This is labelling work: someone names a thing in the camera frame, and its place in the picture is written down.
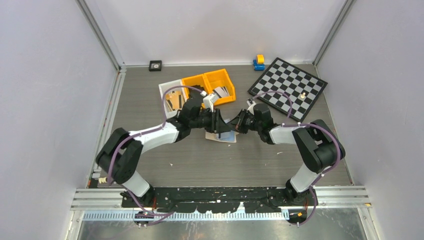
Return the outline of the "beige leather card holder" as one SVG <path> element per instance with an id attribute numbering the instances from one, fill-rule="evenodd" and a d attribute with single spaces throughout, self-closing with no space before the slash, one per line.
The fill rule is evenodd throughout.
<path id="1" fill-rule="evenodd" d="M 207 140 L 216 141 L 216 142 L 222 142 L 222 143 L 236 143 L 237 132 L 235 131 L 229 131 L 224 133 L 210 133 L 205 132 L 205 138 Z"/>

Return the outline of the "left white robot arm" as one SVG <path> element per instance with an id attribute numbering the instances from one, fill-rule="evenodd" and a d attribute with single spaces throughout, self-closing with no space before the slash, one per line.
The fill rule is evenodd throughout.
<path id="1" fill-rule="evenodd" d="M 141 207 L 153 202 L 148 183 L 138 172 L 137 165 L 142 154 L 166 144 L 186 138 L 192 129 L 204 129 L 212 134 L 230 132 L 232 129 L 213 104 L 201 103 L 189 98 L 175 116 L 164 123 L 138 131 L 115 129 L 95 158 L 95 162 L 107 172 L 107 179 L 124 186 L 134 195 Z"/>

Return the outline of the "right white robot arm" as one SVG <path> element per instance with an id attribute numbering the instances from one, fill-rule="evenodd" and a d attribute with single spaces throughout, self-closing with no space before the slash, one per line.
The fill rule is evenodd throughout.
<path id="1" fill-rule="evenodd" d="M 346 151 L 328 125 L 321 119 L 310 123 L 277 124 L 264 103 L 242 109 L 228 122 L 235 132 L 258 133 L 269 145 L 293 144 L 301 155 L 303 164 L 285 184 L 285 198 L 291 205 L 299 205 L 307 191 L 345 157 Z"/>

